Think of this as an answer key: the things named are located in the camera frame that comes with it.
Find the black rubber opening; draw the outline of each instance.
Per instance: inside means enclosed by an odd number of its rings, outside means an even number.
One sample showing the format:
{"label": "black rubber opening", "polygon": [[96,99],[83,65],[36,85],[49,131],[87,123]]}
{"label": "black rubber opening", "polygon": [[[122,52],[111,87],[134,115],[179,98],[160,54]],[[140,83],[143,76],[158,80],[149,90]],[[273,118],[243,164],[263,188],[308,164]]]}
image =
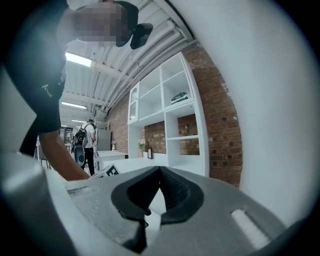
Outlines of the black rubber opening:
{"label": "black rubber opening", "polygon": [[145,215],[149,214],[148,207],[159,189],[166,207],[166,213],[161,216],[161,225],[187,221],[204,202],[204,193],[197,184],[166,167],[151,167],[145,173],[118,185],[111,194],[113,205],[125,219],[140,223],[135,237],[123,244],[136,253],[141,253],[147,246]]}

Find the black pants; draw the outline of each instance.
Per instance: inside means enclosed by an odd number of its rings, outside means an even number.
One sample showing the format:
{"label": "black pants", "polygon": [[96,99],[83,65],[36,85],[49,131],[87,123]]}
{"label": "black pants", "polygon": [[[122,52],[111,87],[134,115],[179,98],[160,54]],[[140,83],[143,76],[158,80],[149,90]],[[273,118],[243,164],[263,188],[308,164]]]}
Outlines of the black pants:
{"label": "black pants", "polygon": [[84,148],[84,164],[81,166],[82,169],[85,169],[86,161],[88,161],[90,175],[92,176],[95,174],[93,147]]}

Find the ceiling light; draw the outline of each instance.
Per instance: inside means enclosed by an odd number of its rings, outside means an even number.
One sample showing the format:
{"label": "ceiling light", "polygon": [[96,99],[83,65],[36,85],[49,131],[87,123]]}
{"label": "ceiling light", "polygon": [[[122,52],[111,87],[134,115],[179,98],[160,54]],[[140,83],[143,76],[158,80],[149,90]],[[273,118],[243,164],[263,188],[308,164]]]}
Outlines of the ceiling light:
{"label": "ceiling light", "polygon": [[74,54],[71,54],[68,52],[65,53],[65,57],[66,57],[66,60],[69,62],[78,63],[78,64],[81,64],[81,65],[84,65],[87,67],[91,66],[91,62],[92,62],[91,59],[80,57],[80,56],[77,56],[77,55],[74,55]]}
{"label": "ceiling light", "polygon": [[80,108],[80,109],[87,109],[86,106],[81,106],[81,105],[77,105],[77,104],[72,104],[72,103],[68,103],[68,102],[63,102],[61,101],[62,105],[67,105],[67,106],[71,106],[71,107],[76,107],[76,108]]}
{"label": "ceiling light", "polygon": [[78,123],[86,123],[86,121],[79,121],[79,120],[71,120],[72,122],[78,122]]}

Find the white counter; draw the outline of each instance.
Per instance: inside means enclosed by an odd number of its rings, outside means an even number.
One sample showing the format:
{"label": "white counter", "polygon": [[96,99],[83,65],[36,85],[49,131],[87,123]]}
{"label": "white counter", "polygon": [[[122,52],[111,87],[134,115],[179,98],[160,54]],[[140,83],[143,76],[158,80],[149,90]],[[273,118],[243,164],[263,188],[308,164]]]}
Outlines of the white counter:
{"label": "white counter", "polygon": [[101,163],[107,162],[107,161],[114,161],[114,160],[124,160],[126,158],[127,153],[122,153],[119,151],[97,151],[98,154],[98,161]]}
{"label": "white counter", "polygon": [[[181,155],[181,164],[177,164],[171,166],[172,168],[180,169],[183,171],[191,172],[194,174],[199,174],[199,155]],[[141,168],[149,167],[149,166],[165,166],[168,167],[168,158],[166,154],[154,153],[153,159],[148,158],[148,154],[146,152],[143,153],[143,157],[137,158],[129,158],[122,160],[107,160],[103,161],[102,167],[107,167],[109,165],[114,164],[120,173],[128,173]]]}

